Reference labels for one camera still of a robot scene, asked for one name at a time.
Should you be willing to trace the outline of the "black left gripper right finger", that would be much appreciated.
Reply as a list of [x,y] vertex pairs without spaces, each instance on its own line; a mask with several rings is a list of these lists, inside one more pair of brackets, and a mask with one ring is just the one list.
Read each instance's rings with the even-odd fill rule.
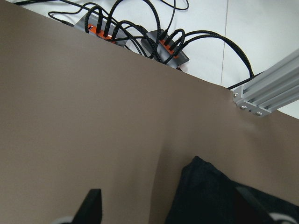
[[237,224],[274,224],[274,219],[244,187],[235,188],[235,221]]

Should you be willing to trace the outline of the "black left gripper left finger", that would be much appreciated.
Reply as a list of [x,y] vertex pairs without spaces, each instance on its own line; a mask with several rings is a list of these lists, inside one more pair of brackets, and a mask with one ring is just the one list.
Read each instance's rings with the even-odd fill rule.
[[100,224],[102,221],[101,189],[89,190],[79,210],[75,214],[73,224]]

